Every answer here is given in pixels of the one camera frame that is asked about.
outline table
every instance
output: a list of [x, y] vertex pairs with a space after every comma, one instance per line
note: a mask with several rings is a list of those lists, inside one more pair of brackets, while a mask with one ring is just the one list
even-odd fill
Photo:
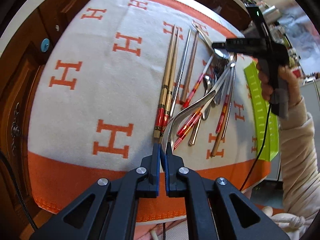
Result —
[[[118, 179], [151, 154], [170, 28], [173, 24], [180, 28], [180, 63], [192, 21], [213, 41], [241, 36], [193, 0], [91, 0], [80, 10], [50, 55], [32, 106], [28, 165], [33, 197], [40, 207], [57, 213], [99, 178]], [[191, 86], [209, 57], [210, 51], [199, 41]], [[186, 167], [201, 176], [223, 176], [238, 188], [257, 154], [243, 72], [251, 62], [250, 57], [238, 56], [230, 122], [217, 156], [208, 154], [222, 104], [202, 123], [196, 145], [188, 147], [187, 137], [175, 151]], [[192, 102], [202, 97], [203, 86], [198, 90]], [[246, 187], [262, 180], [269, 168], [268, 162], [258, 161]], [[137, 221], [183, 216], [184, 200], [165, 196], [161, 173], [160, 195], [140, 200]]]

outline beige sleeve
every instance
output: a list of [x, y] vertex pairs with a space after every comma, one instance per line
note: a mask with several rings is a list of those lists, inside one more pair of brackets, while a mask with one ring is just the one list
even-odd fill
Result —
[[284, 211], [307, 220], [320, 209], [320, 174], [314, 143], [312, 116], [304, 99], [280, 119], [279, 141], [283, 177]]

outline green tray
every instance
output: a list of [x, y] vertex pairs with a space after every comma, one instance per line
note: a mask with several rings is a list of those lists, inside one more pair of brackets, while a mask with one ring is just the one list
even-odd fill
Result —
[[[257, 154], [261, 149], [269, 103], [261, 96], [261, 81], [258, 78], [256, 63], [252, 62], [244, 69], [251, 93], [251, 101], [257, 132]], [[271, 161], [279, 152], [279, 133], [277, 117], [270, 113], [266, 141], [259, 160]]]

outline orange border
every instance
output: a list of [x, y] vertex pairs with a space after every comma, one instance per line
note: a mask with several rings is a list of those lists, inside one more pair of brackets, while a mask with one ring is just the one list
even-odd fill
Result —
[[[219, 168], [197, 171], [202, 177], [225, 177], [237, 188], [241, 187], [254, 160]], [[119, 179], [125, 171], [111, 171], [63, 163], [28, 152], [32, 195], [36, 203], [58, 213], [99, 178]], [[270, 163], [258, 160], [246, 187], [253, 185], [270, 172]], [[173, 218], [186, 214], [184, 199], [168, 198], [165, 193], [164, 174], [160, 174], [160, 192], [156, 199], [140, 199], [137, 222]]]
[[152, 2], [157, 2], [160, 3], [164, 6], [170, 7], [172, 9], [178, 10], [180, 12], [186, 13], [189, 16], [198, 19], [208, 25], [209, 27], [215, 29], [219, 33], [221, 33], [223, 36], [227, 38], [236, 38], [236, 35], [233, 34], [230, 30], [228, 30], [226, 27], [222, 26], [220, 23], [212, 20], [210, 17], [207, 15], [197, 11], [196, 9], [185, 5], [179, 1], [176, 0], [148, 0]]

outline metal spoon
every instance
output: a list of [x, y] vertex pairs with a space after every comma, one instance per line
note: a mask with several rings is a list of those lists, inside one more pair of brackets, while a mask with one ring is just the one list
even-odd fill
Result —
[[[210, 76], [205, 75], [203, 78], [203, 86], [205, 89], [204, 95], [207, 95], [207, 93], [209, 93], [209, 91], [212, 89], [212, 87], [214, 86], [215, 82], [217, 80], [217, 76], [214, 75], [214, 79], [212, 79]], [[207, 109], [204, 111], [204, 113], [202, 114], [202, 120], [207, 120], [209, 117], [209, 112], [210, 112], [210, 108], [211, 105], [207, 107]]]

